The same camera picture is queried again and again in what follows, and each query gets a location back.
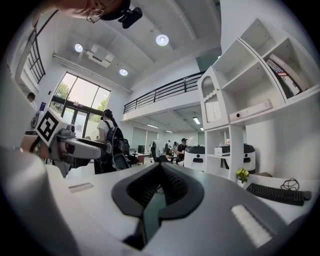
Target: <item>potted plant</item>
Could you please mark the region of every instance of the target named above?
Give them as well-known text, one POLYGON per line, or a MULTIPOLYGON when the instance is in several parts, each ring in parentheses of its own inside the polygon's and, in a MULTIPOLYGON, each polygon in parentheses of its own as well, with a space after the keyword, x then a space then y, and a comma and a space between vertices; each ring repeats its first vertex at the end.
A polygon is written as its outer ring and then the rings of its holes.
POLYGON ((248 182, 249 175, 249 172, 244 168, 236 171, 236 177, 239 186, 244 187, 245 183, 248 182))

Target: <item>glasses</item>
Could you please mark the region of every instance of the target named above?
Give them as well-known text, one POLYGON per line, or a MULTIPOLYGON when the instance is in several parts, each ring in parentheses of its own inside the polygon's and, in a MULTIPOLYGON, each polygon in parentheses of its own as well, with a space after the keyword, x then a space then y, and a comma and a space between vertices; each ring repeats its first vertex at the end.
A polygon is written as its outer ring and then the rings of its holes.
POLYGON ((109 6, 111 6, 114 2, 116 2, 117 0, 113 0, 113 1, 110 1, 111 3, 108 4, 108 5, 104 5, 102 2, 99 1, 100 5, 102 6, 101 9, 97 9, 97 10, 92 10, 88 16, 86 17, 86 20, 88 22, 91 22, 91 23, 96 23, 98 20, 101 19, 101 17, 104 15, 105 13, 105 9, 109 6))

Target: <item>fluorescent light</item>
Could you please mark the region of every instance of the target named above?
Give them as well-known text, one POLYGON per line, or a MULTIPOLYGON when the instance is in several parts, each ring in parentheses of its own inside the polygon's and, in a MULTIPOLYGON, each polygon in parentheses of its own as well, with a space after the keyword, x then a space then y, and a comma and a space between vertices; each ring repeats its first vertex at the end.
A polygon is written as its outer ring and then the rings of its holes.
POLYGON ((195 123, 196 123, 197 125, 201 125, 201 123, 199 122, 199 119, 198 119, 197 117, 194 117, 193 120, 195 121, 195 123))
POLYGON ((128 71, 126 69, 124 69, 124 68, 120 69, 119 73, 120 73, 121 76, 124 76, 124 77, 128 75, 128 71))
POLYGON ((82 47, 82 45, 81 45, 80 43, 77 43, 77 44, 74 46, 74 49, 75 49, 76 52, 81 53, 84 48, 82 47))
POLYGON ((165 34, 160 34, 156 37, 155 41, 160 46, 166 46, 169 43, 169 37, 165 34))
POLYGON ((156 126, 154 126, 154 125, 152 125, 152 124, 148 124, 148 123, 147 123, 146 125, 147 125, 147 126, 150 126, 150 127, 153 127, 153 128, 157 128, 157 129, 159 128, 159 127, 156 127, 156 126))

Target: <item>ceiling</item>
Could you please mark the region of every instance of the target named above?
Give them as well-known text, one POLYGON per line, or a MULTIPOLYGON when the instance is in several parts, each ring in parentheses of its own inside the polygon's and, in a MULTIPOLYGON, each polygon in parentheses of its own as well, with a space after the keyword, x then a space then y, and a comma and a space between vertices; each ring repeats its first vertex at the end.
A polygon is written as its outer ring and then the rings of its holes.
POLYGON ((156 72, 168 62, 186 57, 186 51, 177 54, 182 48, 187 47, 189 55, 196 55, 208 48, 219 47, 221 21, 213 0, 132 0, 131 8, 134 7, 142 8, 143 17, 129 29, 123 29, 117 20, 100 20, 92 24, 86 19, 69 18, 58 12, 54 53, 130 89, 146 71, 156 72), (168 45, 156 44, 156 37, 160 34, 169 37, 168 45), (200 43, 204 39, 207 42, 205 47, 200 43), (74 50, 77 43, 85 50, 97 44, 115 58, 108 68, 104 68, 89 60, 86 54, 79 56, 74 50), (129 75, 120 76, 121 68, 127 69, 129 75))
POLYGON ((181 132, 201 132, 203 127, 201 106, 195 105, 170 111, 165 111, 159 114, 139 117, 130 121, 134 126, 152 131, 169 130, 174 133, 181 132), (193 120, 197 117, 201 124, 196 124, 193 120), (157 126, 158 129, 147 126, 147 124, 157 126))

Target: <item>black camera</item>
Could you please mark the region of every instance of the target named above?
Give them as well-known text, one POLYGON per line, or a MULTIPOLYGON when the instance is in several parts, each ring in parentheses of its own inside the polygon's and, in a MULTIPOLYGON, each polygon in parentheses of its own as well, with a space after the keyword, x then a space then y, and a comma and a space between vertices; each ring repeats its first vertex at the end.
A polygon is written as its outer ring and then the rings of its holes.
POLYGON ((133 10, 128 9, 126 14, 118 19, 118 22, 122 23, 124 29, 130 28, 135 22, 141 19, 143 16, 142 10, 140 7, 136 7, 133 10))

